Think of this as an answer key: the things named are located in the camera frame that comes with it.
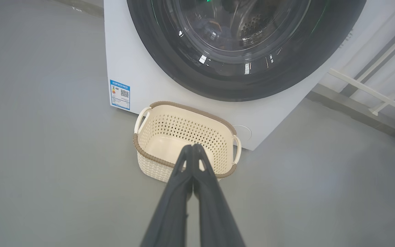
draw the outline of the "basket rim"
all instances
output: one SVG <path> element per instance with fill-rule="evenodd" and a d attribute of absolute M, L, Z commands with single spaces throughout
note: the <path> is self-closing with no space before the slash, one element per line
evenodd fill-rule
<path fill-rule="evenodd" d="M 233 136 L 237 135 L 237 131 L 234 129 L 234 127 L 229 122 L 227 122 L 226 120 L 224 120 L 224 119 L 222 119 L 220 117 L 214 116 L 213 114 L 209 114 L 209 113 L 207 113 L 205 111 L 201 111 L 199 109 L 196 109 L 196 108 L 193 108 L 193 107 L 190 107 L 190 106 L 181 105 L 181 104 L 177 104 L 177 103 L 173 103 L 173 102 L 169 102 L 169 101 L 158 101 L 158 102 L 152 103 L 150 105 L 150 107 L 153 109 L 153 108 L 155 108 L 157 106 L 160 106 L 160 105 L 171 105 L 171 106 L 174 106 L 174 107 L 177 107 L 177 108 L 182 108 L 182 109 L 185 109 L 185 110 L 188 110 L 188 111 L 192 111 L 192 112 L 197 113 L 197 114 L 201 114 L 201 115 L 203 115 L 205 117 L 214 119 L 214 120 L 222 123 L 223 125 L 225 125 L 231 131 Z M 168 167 L 171 167 L 171 168 L 175 167 L 175 164 L 173 164 L 173 163 L 171 163 L 169 161 L 165 161 L 165 160 L 163 160 L 161 158 L 157 158 L 157 157 L 155 157 L 153 155 L 150 155 L 150 154 L 146 153 L 146 151 L 144 151 L 140 147 L 140 144 L 138 143 L 138 134 L 137 133 L 133 134 L 133 145 L 135 146 L 135 149 L 137 150 L 137 152 L 139 154 L 141 154 L 144 158 L 147 158 L 147 159 L 149 159 L 151 161 L 155 161 L 155 162 L 157 162 L 159 164 L 162 164 L 162 165 L 165 165 L 165 166 L 168 166 Z M 216 178 L 226 178 L 226 177 L 228 177 L 229 175 L 231 175 L 235 171 L 236 167 L 237 167 L 236 163 L 232 164 L 231 169 L 229 169 L 229 171 L 227 171 L 226 173 L 224 173 L 224 174 L 215 174 Z"/>

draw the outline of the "laundry basket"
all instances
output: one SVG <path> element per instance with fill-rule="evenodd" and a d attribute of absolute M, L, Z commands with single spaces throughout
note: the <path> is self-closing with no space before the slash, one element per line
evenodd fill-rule
<path fill-rule="evenodd" d="M 235 158 L 234 141 L 237 143 Z M 204 147 L 217 178 L 225 178 L 235 171 L 242 148 L 236 130 L 225 120 L 171 102 L 151 104 L 136 120 L 133 144 L 138 164 L 149 177 L 169 181 L 182 148 L 194 143 Z"/>

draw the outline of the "washing machine drum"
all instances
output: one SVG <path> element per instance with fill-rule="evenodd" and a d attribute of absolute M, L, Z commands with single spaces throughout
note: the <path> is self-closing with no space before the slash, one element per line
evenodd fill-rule
<path fill-rule="evenodd" d="M 365 0 L 127 0 L 141 40 L 177 83 L 247 101 L 302 81 L 340 46 Z"/>

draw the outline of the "washing machine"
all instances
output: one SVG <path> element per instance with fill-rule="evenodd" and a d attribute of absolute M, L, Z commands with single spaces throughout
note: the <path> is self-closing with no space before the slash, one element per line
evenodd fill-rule
<path fill-rule="evenodd" d="M 198 108 L 254 150 L 394 2 L 105 0 L 110 104 Z"/>

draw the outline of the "basket handle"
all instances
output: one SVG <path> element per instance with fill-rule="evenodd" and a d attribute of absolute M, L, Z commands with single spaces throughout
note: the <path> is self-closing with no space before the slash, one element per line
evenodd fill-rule
<path fill-rule="evenodd" d="M 234 135 L 233 137 L 237 142 L 237 154 L 236 154 L 236 158 L 233 161 L 233 164 L 237 164 L 240 160 L 240 153 L 242 153 L 242 144 L 240 143 L 240 139 L 236 135 Z"/>
<path fill-rule="evenodd" d="M 136 134 L 139 134 L 139 133 L 140 133 L 140 131 L 141 131 L 141 128 L 140 128 L 141 120 L 143 119 L 143 117 L 144 117 L 144 115 L 146 114 L 146 112 L 149 111 L 149 110 L 152 110 L 152 108 L 151 108 L 150 106 L 144 108 L 144 109 L 140 112 L 140 114 L 138 115 L 138 118 L 136 119 L 136 123 L 135 123 L 135 128 L 133 128 L 133 132 L 134 132 L 134 133 L 136 133 Z"/>

